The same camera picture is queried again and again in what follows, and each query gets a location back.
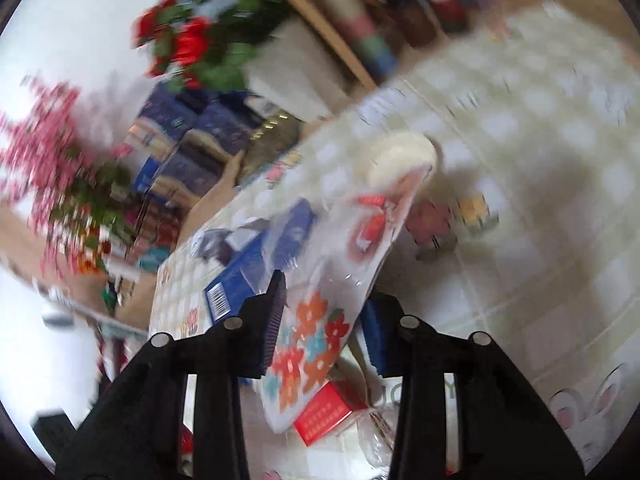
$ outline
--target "checkered tablecloth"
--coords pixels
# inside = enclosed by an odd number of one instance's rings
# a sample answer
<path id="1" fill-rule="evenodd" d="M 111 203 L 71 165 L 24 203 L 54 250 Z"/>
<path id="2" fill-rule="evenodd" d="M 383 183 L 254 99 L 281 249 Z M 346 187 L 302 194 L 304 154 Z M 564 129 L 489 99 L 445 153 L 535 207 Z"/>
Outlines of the checkered tablecloth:
<path id="1" fill-rule="evenodd" d="M 590 469 L 640 400 L 640 77 L 616 40 L 553 3 L 509 23 L 520 37 L 479 30 L 389 83 L 402 99 L 369 124 L 366 107 L 326 124 L 274 189 L 258 179 L 207 226 L 269 217 L 299 196 L 330 200 L 350 189 L 364 146 L 424 133 L 444 156 L 431 199 L 482 193 L 499 225 L 430 263 L 400 240 L 378 286 L 440 332 L 495 338 Z M 151 333 L 204 332 L 202 291 L 219 271 L 178 248 L 159 272 Z M 289 462 L 262 453 L 283 478 L 373 475 L 354 430 L 308 451 L 283 438 Z"/>

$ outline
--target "metal rivet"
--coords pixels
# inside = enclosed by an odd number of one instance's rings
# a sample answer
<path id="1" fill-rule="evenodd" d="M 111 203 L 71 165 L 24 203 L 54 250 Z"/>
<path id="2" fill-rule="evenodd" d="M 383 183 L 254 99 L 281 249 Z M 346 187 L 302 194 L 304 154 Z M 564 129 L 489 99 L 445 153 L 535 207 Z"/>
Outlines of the metal rivet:
<path id="1" fill-rule="evenodd" d="M 242 319 L 238 316 L 227 317 L 223 324 L 227 330 L 238 330 L 243 325 Z"/>
<path id="2" fill-rule="evenodd" d="M 415 316 L 402 316 L 400 319 L 400 326 L 402 328 L 409 328 L 413 330 L 420 326 L 420 320 Z"/>
<path id="3" fill-rule="evenodd" d="M 486 332 L 476 332 L 473 337 L 474 343 L 480 346 L 487 346 L 491 344 L 491 336 Z"/>
<path id="4" fill-rule="evenodd" d="M 151 338 L 151 344 L 156 348 L 162 348 L 170 341 L 169 335 L 165 333 L 156 334 Z"/>

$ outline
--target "potted plant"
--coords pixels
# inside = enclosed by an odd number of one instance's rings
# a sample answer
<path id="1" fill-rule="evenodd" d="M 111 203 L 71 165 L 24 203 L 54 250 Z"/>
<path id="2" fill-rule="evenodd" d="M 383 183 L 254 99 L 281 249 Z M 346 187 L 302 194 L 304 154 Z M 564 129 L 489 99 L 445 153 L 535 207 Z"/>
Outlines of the potted plant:
<path id="1" fill-rule="evenodd" d="M 161 0 L 136 21 L 136 47 L 151 44 L 149 76 L 169 75 L 174 91 L 246 89 L 242 66 L 290 7 L 283 0 L 219 0 L 226 8 L 212 19 L 201 13 L 213 1 Z"/>
<path id="2" fill-rule="evenodd" d="M 39 78 L 25 78 L 36 103 L 17 122 L 0 114 L 0 132 L 9 146 L 0 153 L 0 165 L 9 177 L 0 180 L 9 204 L 33 197 L 30 227 L 46 237 L 42 272 L 58 262 L 62 252 L 72 272 L 101 272 L 103 257 L 111 252 L 111 235 L 130 241 L 124 219 L 129 171 L 116 156 L 98 160 L 82 147 L 73 117 L 80 91 L 69 83 L 47 86 Z"/>

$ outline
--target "bunny print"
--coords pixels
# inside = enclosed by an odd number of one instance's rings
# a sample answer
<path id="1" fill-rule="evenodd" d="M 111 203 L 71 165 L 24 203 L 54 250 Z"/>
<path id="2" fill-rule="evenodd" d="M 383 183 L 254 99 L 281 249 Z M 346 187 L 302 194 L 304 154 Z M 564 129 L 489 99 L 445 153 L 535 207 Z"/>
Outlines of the bunny print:
<path id="1" fill-rule="evenodd" d="M 549 409 L 562 426 L 589 472 L 609 450 L 606 415 L 620 396 L 624 365 L 612 371 L 590 404 L 586 405 L 575 390 L 561 390 L 549 401 Z"/>

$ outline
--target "cream round object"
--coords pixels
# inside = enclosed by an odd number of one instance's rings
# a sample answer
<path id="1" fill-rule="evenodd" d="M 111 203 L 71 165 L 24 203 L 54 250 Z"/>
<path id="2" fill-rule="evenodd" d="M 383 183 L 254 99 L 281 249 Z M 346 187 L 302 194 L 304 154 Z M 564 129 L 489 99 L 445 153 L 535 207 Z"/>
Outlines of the cream round object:
<path id="1" fill-rule="evenodd" d="M 415 132 L 394 132 L 375 142 L 358 165 L 358 179 L 374 189 L 385 187 L 418 166 L 431 166 L 422 190 L 438 170 L 438 152 L 424 135 Z"/>

